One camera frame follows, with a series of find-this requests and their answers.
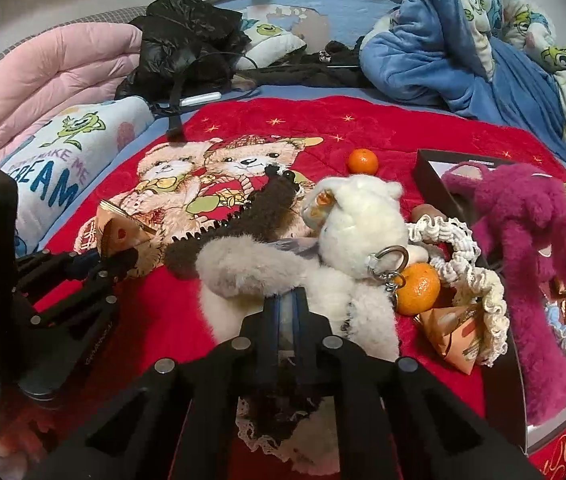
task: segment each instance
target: tangerine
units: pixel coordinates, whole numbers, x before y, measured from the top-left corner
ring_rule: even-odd
[[[348,169],[350,173],[374,175],[378,171],[377,155],[365,148],[358,148],[349,154]]]
[[[405,286],[396,291],[396,310],[404,316],[416,316],[434,306],[441,291],[439,275],[430,264],[407,266],[403,272]]]

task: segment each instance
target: metal screw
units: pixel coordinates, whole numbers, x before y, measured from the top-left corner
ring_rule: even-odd
[[[332,350],[336,350],[337,348],[341,348],[343,346],[343,339],[341,339],[337,335],[329,335],[323,338],[323,346],[325,346],[326,348],[331,348]]]
[[[240,336],[232,339],[232,348],[234,348],[234,350],[247,350],[251,344],[252,341],[246,337]]]
[[[163,359],[159,359],[156,363],[154,363],[154,370],[159,372],[160,374],[169,374],[176,363],[170,359],[169,357],[164,357]]]
[[[399,370],[404,372],[415,372],[419,367],[418,362],[411,357],[402,357],[398,362]]]

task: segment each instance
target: purple plush toy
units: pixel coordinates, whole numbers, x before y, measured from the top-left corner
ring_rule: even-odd
[[[566,407],[566,358],[546,322],[539,288],[553,276],[566,284],[566,188],[529,164],[490,171],[468,162],[442,180],[451,192],[474,201],[480,219],[472,229],[483,253],[503,248],[506,301],[528,423],[540,424]],[[548,246],[550,256],[539,252]]]

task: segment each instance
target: blue blanket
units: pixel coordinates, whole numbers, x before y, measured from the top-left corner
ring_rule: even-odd
[[[400,6],[361,48],[363,72],[380,91],[405,104],[444,102],[462,117],[523,128],[566,161],[557,79],[513,41],[524,42],[536,25],[549,34],[543,15],[524,7],[522,18],[521,4],[511,0],[394,1]]]

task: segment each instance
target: blue bed sheet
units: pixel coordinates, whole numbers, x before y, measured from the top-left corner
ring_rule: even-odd
[[[225,96],[225,100],[231,99],[239,96],[238,92],[229,93]],[[385,95],[375,89],[358,89],[358,88],[310,88],[306,86],[262,86],[260,87],[250,99],[258,97],[278,97],[282,99],[291,99],[296,101],[301,100],[311,100],[320,99],[322,97],[330,97],[335,95],[342,95],[347,97],[357,97],[360,99],[365,99],[366,101],[380,104],[380,105],[394,105],[401,106],[409,110],[426,110],[429,112],[436,112],[441,114],[453,115],[445,110],[437,110],[431,107],[420,107],[420,106],[407,106],[407,105],[397,105],[388,99]],[[188,121],[194,113],[184,114],[182,116],[183,123]],[[159,119],[155,121],[152,126],[150,126],[147,131],[141,134],[138,139],[128,144],[112,161],[112,163],[88,186],[83,193],[77,197],[74,202],[63,212],[63,214],[58,218],[58,220],[52,225],[50,231],[47,233],[45,238],[41,241],[40,247],[44,247],[49,239],[58,232],[58,230],[67,222],[69,218],[76,212],[81,202],[89,196],[89,194],[100,184],[109,173],[114,171],[124,160],[127,160],[130,156],[138,153],[147,144],[153,142],[153,140],[158,139],[160,136],[165,134],[168,127],[167,119]]]

